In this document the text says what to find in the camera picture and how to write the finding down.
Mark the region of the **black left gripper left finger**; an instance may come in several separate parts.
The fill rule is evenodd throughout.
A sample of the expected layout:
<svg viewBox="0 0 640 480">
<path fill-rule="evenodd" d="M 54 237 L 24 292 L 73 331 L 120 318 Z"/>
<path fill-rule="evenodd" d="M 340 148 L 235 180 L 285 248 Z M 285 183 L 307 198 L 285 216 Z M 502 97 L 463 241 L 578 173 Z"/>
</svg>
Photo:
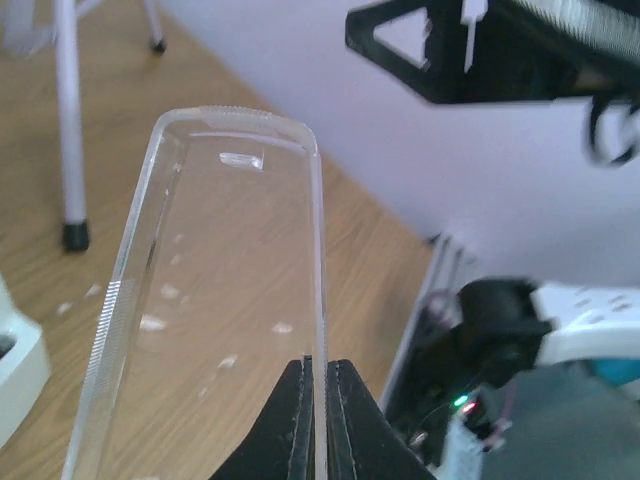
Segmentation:
<svg viewBox="0 0 640 480">
<path fill-rule="evenodd" d="M 211 480 L 313 477 L 312 358 L 290 361 L 249 433 Z"/>
</svg>

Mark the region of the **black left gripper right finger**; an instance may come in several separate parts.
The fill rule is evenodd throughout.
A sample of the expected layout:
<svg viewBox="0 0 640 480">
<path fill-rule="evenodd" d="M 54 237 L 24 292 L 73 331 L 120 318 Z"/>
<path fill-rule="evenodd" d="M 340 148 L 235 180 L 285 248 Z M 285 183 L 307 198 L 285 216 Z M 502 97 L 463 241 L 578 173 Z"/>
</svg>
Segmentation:
<svg viewBox="0 0 640 480">
<path fill-rule="evenodd" d="M 352 362 L 328 364 L 328 477 L 432 480 L 400 441 Z"/>
</svg>

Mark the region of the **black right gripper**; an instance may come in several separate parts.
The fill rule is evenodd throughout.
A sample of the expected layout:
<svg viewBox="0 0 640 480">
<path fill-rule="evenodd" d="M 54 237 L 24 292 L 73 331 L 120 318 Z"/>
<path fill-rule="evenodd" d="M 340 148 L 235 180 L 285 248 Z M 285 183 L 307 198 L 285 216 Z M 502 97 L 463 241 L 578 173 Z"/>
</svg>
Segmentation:
<svg viewBox="0 0 640 480">
<path fill-rule="evenodd" d="M 433 104 L 639 100 L 636 1 L 490 1 L 474 27 L 461 1 L 350 10 L 345 45 Z M 414 49 L 393 26 L 418 20 Z"/>
</svg>

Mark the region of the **clear plastic metronome cover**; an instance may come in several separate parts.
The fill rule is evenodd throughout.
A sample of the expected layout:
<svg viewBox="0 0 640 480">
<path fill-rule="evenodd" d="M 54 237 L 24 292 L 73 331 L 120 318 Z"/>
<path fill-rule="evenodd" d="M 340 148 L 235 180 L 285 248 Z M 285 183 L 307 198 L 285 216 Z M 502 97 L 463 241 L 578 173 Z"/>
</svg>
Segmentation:
<svg viewBox="0 0 640 480">
<path fill-rule="evenodd" d="M 324 479 L 322 163 L 304 124 L 172 110 L 146 150 L 66 479 Z"/>
</svg>

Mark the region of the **white metronome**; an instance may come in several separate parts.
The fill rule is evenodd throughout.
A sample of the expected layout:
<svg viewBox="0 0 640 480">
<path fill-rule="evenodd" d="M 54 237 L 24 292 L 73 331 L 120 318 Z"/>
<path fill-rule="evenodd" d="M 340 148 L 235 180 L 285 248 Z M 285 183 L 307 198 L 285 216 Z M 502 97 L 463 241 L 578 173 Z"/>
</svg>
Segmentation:
<svg viewBox="0 0 640 480">
<path fill-rule="evenodd" d="M 14 305 L 1 279 L 1 447 L 26 419 L 50 375 L 42 328 Z"/>
</svg>

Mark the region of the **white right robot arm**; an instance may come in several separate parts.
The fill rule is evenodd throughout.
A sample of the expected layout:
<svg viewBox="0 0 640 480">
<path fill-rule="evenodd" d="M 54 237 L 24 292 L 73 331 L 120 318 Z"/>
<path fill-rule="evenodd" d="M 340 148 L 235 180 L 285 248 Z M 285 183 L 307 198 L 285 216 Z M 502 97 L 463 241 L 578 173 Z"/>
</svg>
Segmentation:
<svg viewBox="0 0 640 480">
<path fill-rule="evenodd" d="M 613 103 L 639 106 L 639 11 L 617 1 L 492 1 L 475 27 L 458 1 L 382 1 L 350 11 L 346 45 L 425 100 L 498 104 L 587 97 L 586 139 Z M 595 356 L 592 338 L 622 343 L 618 314 L 570 309 L 569 289 L 512 278 L 465 285 L 460 322 L 409 351 L 390 402 L 401 467 L 429 479 L 444 463 L 445 429 L 476 417 L 480 386 Z"/>
</svg>

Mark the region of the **white paper scrap pile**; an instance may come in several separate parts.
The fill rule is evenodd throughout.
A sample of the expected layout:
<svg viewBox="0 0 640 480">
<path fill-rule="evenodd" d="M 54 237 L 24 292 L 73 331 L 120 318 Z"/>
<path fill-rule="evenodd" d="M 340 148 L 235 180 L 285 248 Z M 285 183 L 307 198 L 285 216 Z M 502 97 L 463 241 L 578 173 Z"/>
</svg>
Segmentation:
<svg viewBox="0 0 640 480">
<path fill-rule="evenodd" d="M 292 222 L 173 221 L 136 244 L 105 296 L 83 396 L 270 388 L 305 349 L 307 252 Z"/>
</svg>

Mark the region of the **white tripod music stand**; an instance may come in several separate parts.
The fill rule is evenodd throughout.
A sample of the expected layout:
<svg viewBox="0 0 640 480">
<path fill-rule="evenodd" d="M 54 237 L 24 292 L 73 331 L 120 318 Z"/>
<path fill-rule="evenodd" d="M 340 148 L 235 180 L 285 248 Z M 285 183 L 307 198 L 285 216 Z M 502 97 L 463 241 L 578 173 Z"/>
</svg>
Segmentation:
<svg viewBox="0 0 640 480">
<path fill-rule="evenodd" d="M 30 56 L 49 45 L 55 48 L 64 210 L 62 243 L 68 252 L 84 252 L 90 244 L 77 32 L 78 21 L 99 4 L 98 1 L 55 1 L 53 23 L 37 26 L 34 1 L 1 3 L 2 49 L 15 56 Z"/>
</svg>

